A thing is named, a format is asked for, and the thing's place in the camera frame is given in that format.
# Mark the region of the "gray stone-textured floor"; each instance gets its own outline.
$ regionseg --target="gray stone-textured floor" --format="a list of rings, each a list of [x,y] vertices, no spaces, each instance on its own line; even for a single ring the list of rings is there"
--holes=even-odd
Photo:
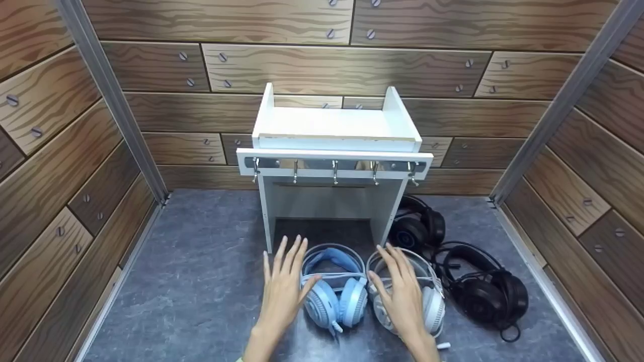
[[[530,293],[519,321],[522,337],[504,343],[498,332],[467,320],[448,300],[439,342],[445,362],[583,361],[572,339],[530,275],[494,210],[483,198],[429,196],[447,223],[447,239],[482,246]],[[86,362],[234,362],[260,312],[265,248],[255,191],[178,190],[156,221]],[[339,242],[364,258],[373,250],[365,222],[285,220],[276,234],[301,233],[311,243]],[[337,340],[303,311],[273,361],[412,361],[404,345],[383,329],[370,305],[365,319]]]

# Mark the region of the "ear cushion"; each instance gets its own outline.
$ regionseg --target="ear cushion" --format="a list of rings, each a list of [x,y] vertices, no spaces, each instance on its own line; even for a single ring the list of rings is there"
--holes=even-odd
[[[422,252],[422,246],[428,242],[429,237],[427,227],[414,218],[396,220],[389,232],[392,244],[417,252]]]
[[[442,331],[442,321],[445,316],[445,301],[439,292],[429,287],[422,288],[422,313],[425,330],[437,337]]]
[[[333,288],[324,280],[319,280],[307,294],[305,308],[316,325],[332,329],[337,320],[338,300]]]
[[[481,324],[495,324],[506,315],[506,297],[494,285],[482,280],[463,282],[457,300],[465,315]]]
[[[350,305],[354,298],[357,298],[357,302],[355,307],[351,307]],[[338,320],[342,321],[342,324],[347,327],[353,327],[358,324],[365,314],[366,301],[365,288],[354,278],[347,280],[345,287],[342,289],[342,294],[340,294]]]

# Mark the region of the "human hand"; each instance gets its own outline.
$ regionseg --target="human hand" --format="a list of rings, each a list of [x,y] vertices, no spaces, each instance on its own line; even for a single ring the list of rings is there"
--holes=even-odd
[[[387,292],[383,281],[373,271],[368,272],[369,279],[378,290],[387,315],[414,359],[417,362],[440,361],[436,342],[425,330],[422,293],[416,272],[400,249],[389,243],[386,247],[385,250],[378,245],[377,249],[389,269],[392,293]]]
[[[308,240],[295,239],[293,246],[284,257],[288,238],[282,238],[273,260],[273,270],[269,256],[264,252],[264,295],[261,302],[260,317],[251,330],[251,338],[243,355],[244,362],[265,362],[277,345],[282,334],[298,314],[299,307],[315,283],[321,279],[309,279],[300,290],[299,276]]]

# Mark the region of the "gaming headset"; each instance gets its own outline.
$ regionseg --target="gaming headset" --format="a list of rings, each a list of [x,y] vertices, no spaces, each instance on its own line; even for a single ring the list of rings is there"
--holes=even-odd
[[[445,239],[445,219],[421,199],[403,195],[398,210],[406,211],[393,221],[389,231],[392,244],[421,254],[424,247],[438,247]],[[420,215],[420,220],[410,217],[412,214]]]
[[[323,260],[328,260],[346,272],[317,272],[312,269]],[[322,276],[307,294],[305,308],[316,325],[326,328],[331,335],[342,333],[342,323],[353,327],[365,314],[367,293],[365,290],[365,263],[355,251],[344,245],[324,243],[310,248],[302,263],[300,284],[304,286],[314,275]],[[332,288],[327,280],[348,278],[341,288]]]
[[[443,317],[445,316],[445,300],[440,279],[431,265],[420,255],[406,249],[401,250],[410,261],[414,271],[416,272],[417,279],[422,285],[422,312],[425,329],[432,336],[437,337],[442,332]],[[373,270],[378,276],[381,275],[386,267],[386,263],[378,252],[373,253],[366,263],[366,269],[368,271]],[[381,278],[381,280],[383,281],[385,289],[388,292],[391,292],[391,278]],[[387,315],[387,311],[384,309],[382,299],[378,294],[375,285],[370,282],[368,290],[378,322],[380,322],[384,328],[394,334],[398,334],[393,327],[391,319]]]
[[[455,303],[473,321],[498,329],[504,341],[518,340],[521,330],[516,323],[528,308],[526,286],[485,250],[464,242],[445,245],[449,246],[436,250],[431,261]],[[441,252],[447,254],[442,263],[437,263],[436,255]],[[454,278],[450,271],[454,259],[464,260],[479,271]],[[518,333],[515,338],[506,339],[503,333],[510,327]]]

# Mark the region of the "wood grain pattern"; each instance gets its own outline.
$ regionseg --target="wood grain pattern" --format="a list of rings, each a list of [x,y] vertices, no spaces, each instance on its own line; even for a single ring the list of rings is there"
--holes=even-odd
[[[14,358],[91,241],[64,207],[0,283],[0,361]]]
[[[70,353],[67,355],[65,362],[75,361],[78,353],[81,351],[83,343],[85,342],[85,340],[87,339],[87,337],[91,332],[91,328],[94,327],[94,323],[96,322],[96,319],[98,318],[101,310],[103,309],[103,306],[105,306],[105,302],[107,302],[109,295],[114,290],[114,286],[116,285],[118,279],[120,278],[121,272],[122,272],[122,269],[120,267],[117,267],[116,270],[114,270],[114,273],[112,274],[112,277],[109,279],[107,286],[105,286],[103,293],[100,295],[99,301],[94,306],[94,309],[91,310],[90,317],[85,322],[85,325],[83,326],[78,338],[76,339],[76,342],[74,342],[74,346],[71,348]]]
[[[104,41],[101,45],[123,90],[210,90],[199,44]],[[180,58],[181,52],[186,60]]]
[[[121,142],[69,202],[92,235],[98,235],[138,173],[128,145]]]
[[[0,180],[23,160],[23,154],[0,129]]]
[[[490,52],[203,44],[213,91],[470,97]],[[219,59],[219,53],[228,56]],[[468,59],[474,65],[466,67]],[[227,88],[224,82],[231,84]],[[458,85],[463,90],[456,91]]]
[[[153,202],[142,176],[109,218],[15,362],[64,361]]]
[[[430,167],[440,167],[450,148],[451,137],[423,137],[419,152],[429,152],[434,155]]]
[[[644,17],[640,17],[612,56],[644,71]]]
[[[128,248],[125,250],[123,256],[121,256],[121,259],[118,261],[118,266],[120,266],[121,268],[125,269],[125,265],[128,263],[129,257],[132,255],[134,248],[137,246],[138,240],[141,238],[141,235],[146,229],[146,226],[152,218],[152,215],[155,213],[155,210],[156,204],[152,204],[147,210],[146,217],[141,222],[141,225],[138,226],[137,233],[134,235],[132,241],[130,241],[128,245]]]
[[[344,108],[381,110],[382,97],[345,97]],[[550,102],[505,99],[403,98],[424,136],[528,137]]]
[[[507,205],[501,204],[499,208],[501,209],[501,211],[503,211],[507,219],[515,228],[516,233],[521,237],[521,241],[524,243],[530,253],[535,257],[536,262],[539,264],[539,267],[544,268],[546,265],[548,265],[548,262],[544,259],[544,256],[541,255],[541,252],[536,248],[535,243],[532,242],[532,239],[530,239],[530,236],[526,233],[526,230],[521,226],[521,224],[512,214],[512,211],[510,211]]]
[[[352,0],[84,0],[99,37],[239,43],[348,44]],[[334,36],[327,31],[334,29]]]
[[[639,152],[644,152],[642,73],[608,61],[577,106]]]
[[[226,163],[229,165],[236,165],[237,163],[237,149],[238,148],[252,148],[252,136],[242,135],[239,133],[231,133],[222,135],[223,150],[226,154]]]
[[[611,208],[547,146],[524,176],[575,236],[581,235]]]
[[[257,190],[257,185],[252,183],[252,177],[241,176],[237,166],[159,165],[158,168],[168,190]]]
[[[76,47],[0,83],[0,125],[27,155],[54,137],[99,97]],[[6,97],[18,97],[11,106]],[[41,137],[32,128],[42,130]]]
[[[550,268],[550,266],[547,266],[544,268],[544,272],[546,273],[546,275],[548,275],[548,278],[550,278],[550,280],[554,284],[554,287],[557,288],[563,300],[566,302],[566,304],[568,304],[568,307],[573,312],[574,316],[577,317],[577,320],[581,323],[583,329],[595,344],[595,347],[599,350],[605,362],[617,362],[617,359],[615,359],[615,356],[612,355],[611,350],[601,339],[595,328],[593,328],[591,322],[583,314],[582,310],[579,308],[579,305],[577,305],[577,302],[574,301],[573,296],[571,296],[570,293],[566,290],[561,280],[559,280],[559,277],[554,273],[553,269]]]
[[[503,175],[501,169],[431,169],[414,194],[487,196]]]
[[[225,164],[219,133],[144,133],[157,164]]]
[[[355,0],[351,44],[582,52],[617,1]],[[369,29],[375,37],[367,39]]]
[[[121,141],[100,101],[0,183],[0,275]]]
[[[644,231],[644,156],[573,110],[548,146],[620,214]]]
[[[618,361],[644,359],[644,318],[523,179],[506,204]]]
[[[523,138],[454,138],[443,167],[504,169],[524,143]]]
[[[553,99],[581,58],[578,54],[494,52],[476,97]]]
[[[644,313],[644,267],[641,262],[644,236],[611,210],[579,241],[639,312]]]
[[[71,44],[48,0],[3,0],[0,15],[0,80]]]

